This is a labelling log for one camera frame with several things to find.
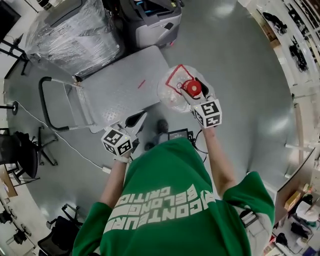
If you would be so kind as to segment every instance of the forearm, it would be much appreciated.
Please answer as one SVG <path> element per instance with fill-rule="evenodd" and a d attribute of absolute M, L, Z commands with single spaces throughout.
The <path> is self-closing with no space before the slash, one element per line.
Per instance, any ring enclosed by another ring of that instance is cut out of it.
<path fill-rule="evenodd" d="M 224 192 L 236 185 L 234 168 L 224 153 L 215 133 L 215 129 L 203 130 L 214 185 L 220 197 Z"/>
<path fill-rule="evenodd" d="M 130 153 L 125 154 L 125 157 L 129 158 Z M 118 160 L 114 161 L 111 173 L 99 202 L 104 203 L 111 208 L 115 207 L 123 191 L 126 168 L 127 163 L 120 162 Z"/>

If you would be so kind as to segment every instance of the red mark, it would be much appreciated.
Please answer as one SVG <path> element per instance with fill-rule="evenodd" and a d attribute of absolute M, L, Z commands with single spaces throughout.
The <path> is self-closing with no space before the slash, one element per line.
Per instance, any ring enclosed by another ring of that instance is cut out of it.
<path fill-rule="evenodd" d="M 138 89 L 145 83 L 146 80 L 143 80 L 142 83 L 138 86 Z"/>

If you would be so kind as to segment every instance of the wooden board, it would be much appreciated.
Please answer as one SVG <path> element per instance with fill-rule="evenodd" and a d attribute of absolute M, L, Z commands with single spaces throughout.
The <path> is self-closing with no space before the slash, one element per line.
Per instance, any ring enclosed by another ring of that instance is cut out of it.
<path fill-rule="evenodd" d="M 1 185 L 4 186 L 4 190 L 6 191 L 8 198 L 16 197 L 18 195 L 17 191 L 4 165 L 0 165 L 0 179 Z"/>

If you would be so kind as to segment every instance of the red round object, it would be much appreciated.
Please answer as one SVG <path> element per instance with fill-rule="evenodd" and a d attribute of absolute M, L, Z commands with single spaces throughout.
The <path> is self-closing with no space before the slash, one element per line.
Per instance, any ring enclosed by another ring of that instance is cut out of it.
<path fill-rule="evenodd" d="M 186 91 L 190 96 L 197 96 L 201 93 L 201 84 L 196 80 L 192 80 L 186 84 Z"/>

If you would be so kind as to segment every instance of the person's left arm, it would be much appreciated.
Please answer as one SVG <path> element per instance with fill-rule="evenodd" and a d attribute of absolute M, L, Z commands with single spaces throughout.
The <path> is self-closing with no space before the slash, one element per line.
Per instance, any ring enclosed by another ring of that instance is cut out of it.
<path fill-rule="evenodd" d="M 100 246 L 109 216 L 123 191 L 126 167 L 126 163 L 115 160 L 99 202 L 92 206 L 76 236 L 73 256 L 88 256 Z"/>

